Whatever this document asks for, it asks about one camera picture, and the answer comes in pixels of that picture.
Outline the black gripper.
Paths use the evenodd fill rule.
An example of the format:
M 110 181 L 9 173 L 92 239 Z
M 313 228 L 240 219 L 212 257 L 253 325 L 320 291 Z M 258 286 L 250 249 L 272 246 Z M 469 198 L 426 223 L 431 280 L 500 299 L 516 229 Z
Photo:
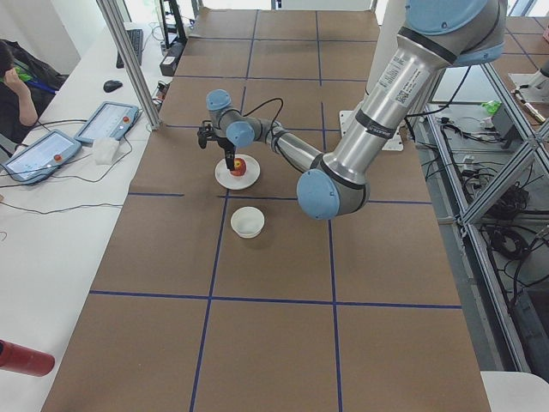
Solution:
M 231 141 L 229 141 L 225 137 L 219 137 L 218 136 L 217 137 L 217 143 L 224 150 L 226 168 L 229 172 L 231 172 L 232 171 L 232 164 L 233 164 L 233 169 L 236 169 L 236 166 L 237 166 L 237 160 L 236 160 L 236 158 L 234 158 L 235 153 L 236 153 L 235 146 Z

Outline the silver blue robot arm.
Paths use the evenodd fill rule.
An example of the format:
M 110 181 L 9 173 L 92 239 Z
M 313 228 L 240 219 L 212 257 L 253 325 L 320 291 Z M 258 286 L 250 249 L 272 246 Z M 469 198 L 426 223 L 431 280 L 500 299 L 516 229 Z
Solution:
M 335 150 L 323 153 L 275 120 L 242 115 L 223 89 L 206 97 L 210 120 L 197 132 L 199 146 L 216 142 L 233 169 L 236 148 L 263 142 L 302 173 L 297 198 L 309 217 L 329 220 L 361 209 L 370 196 L 368 167 L 432 77 L 494 61 L 504 48 L 505 1 L 407 1 L 402 9 L 395 53 L 347 120 Z

